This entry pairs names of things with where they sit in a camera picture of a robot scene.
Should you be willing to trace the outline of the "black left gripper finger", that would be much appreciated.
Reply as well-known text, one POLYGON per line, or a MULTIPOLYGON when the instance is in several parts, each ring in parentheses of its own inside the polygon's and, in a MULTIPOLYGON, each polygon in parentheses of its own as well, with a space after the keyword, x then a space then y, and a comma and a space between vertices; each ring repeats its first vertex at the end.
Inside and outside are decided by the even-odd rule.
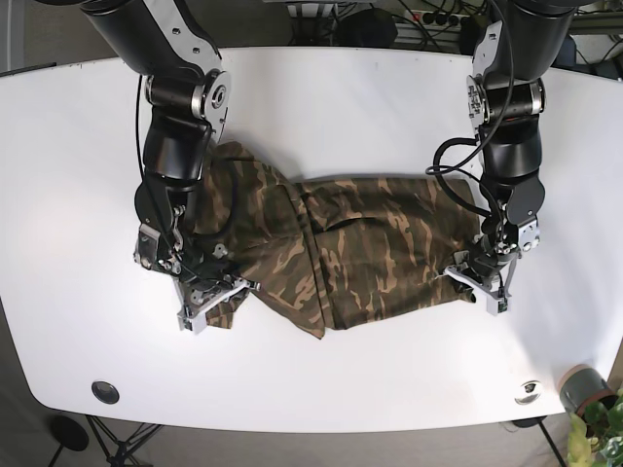
POLYGON ((470 304, 478 302, 478 294, 484 287, 484 282, 480 275, 475 274, 471 269, 463 271, 457 265, 443 268, 442 275, 449 278, 453 289, 462 300, 470 304))
POLYGON ((509 311, 512 305, 510 285, 512 284, 515 269, 506 268, 504 271, 506 275, 503 275, 502 271, 497 274, 495 282, 497 289, 491 292, 491 298, 489 299, 489 314, 492 316, 498 316, 509 311))

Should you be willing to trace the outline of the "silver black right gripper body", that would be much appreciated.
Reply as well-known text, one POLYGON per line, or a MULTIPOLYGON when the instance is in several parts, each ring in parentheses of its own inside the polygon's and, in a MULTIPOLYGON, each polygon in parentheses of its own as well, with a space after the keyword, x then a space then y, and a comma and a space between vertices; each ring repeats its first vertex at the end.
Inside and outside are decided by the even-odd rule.
POLYGON ((219 293, 230 290, 225 278, 226 260, 215 259, 195 242, 181 236, 181 249, 174 238, 142 223, 134 260, 146 270, 170 276, 182 293, 219 293))

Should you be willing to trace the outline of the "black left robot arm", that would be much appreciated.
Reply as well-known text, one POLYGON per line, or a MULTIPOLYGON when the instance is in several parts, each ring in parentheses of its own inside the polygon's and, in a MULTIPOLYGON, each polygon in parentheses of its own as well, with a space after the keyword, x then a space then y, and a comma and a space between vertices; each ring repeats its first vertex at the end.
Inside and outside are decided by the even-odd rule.
POLYGON ((444 275, 486 299, 487 311, 509 308, 518 261, 540 242, 537 213, 539 118, 546 107, 544 73, 568 35, 578 1, 491 1, 487 25, 466 78, 474 135, 436 150, 426 174, 445 195, 482 217, 481 233, 454 256, 444 275))

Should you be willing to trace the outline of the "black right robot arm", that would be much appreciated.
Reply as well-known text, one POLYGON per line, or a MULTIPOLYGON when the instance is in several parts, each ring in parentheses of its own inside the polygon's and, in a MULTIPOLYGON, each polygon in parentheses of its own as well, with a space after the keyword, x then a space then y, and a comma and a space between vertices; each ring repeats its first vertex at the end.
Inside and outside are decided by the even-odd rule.
POLYGON ((137 97, 152 109, 146 136, 135 140, 141 183, 134 260, 172 278, 179 326, 198 334, 209 312, 259 286, 239 276, 222 243, 202 252, 199 242, 216 234, 194 232, 203 159, 223 133, 231 77, 183 1, 85 1, 80 9, 139 74, 137 97))

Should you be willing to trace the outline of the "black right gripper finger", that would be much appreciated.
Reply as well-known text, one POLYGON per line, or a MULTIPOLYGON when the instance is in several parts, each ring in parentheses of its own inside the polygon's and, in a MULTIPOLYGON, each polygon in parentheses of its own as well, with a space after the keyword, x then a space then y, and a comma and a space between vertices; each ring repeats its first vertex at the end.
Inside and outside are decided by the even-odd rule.
POLYGON ((233 297, 243 290, 259 291, 261 289, 259 282, 245 279, 235 274, 227 273, 223 276, 223 279, 228 284, 228 289, 224 292, 226 297, 233 297))
POLYGON ((181 331, 198 335, 207 327, 230 329, 242 287, 216 293, 202 292, 190 287, 176 287, 181 308, 177 322, 181 331))

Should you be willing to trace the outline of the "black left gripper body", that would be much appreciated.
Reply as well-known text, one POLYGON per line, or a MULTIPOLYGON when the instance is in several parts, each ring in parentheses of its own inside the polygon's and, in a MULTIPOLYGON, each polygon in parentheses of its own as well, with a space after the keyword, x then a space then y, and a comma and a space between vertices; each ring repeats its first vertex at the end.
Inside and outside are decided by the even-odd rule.
POLYGON ((477 243, 472 269, 481 283, 492 283, 502 270, 540 243, 540 228, 535 212, 513 224, 505 219, 495 233, 484 235, 477 243))

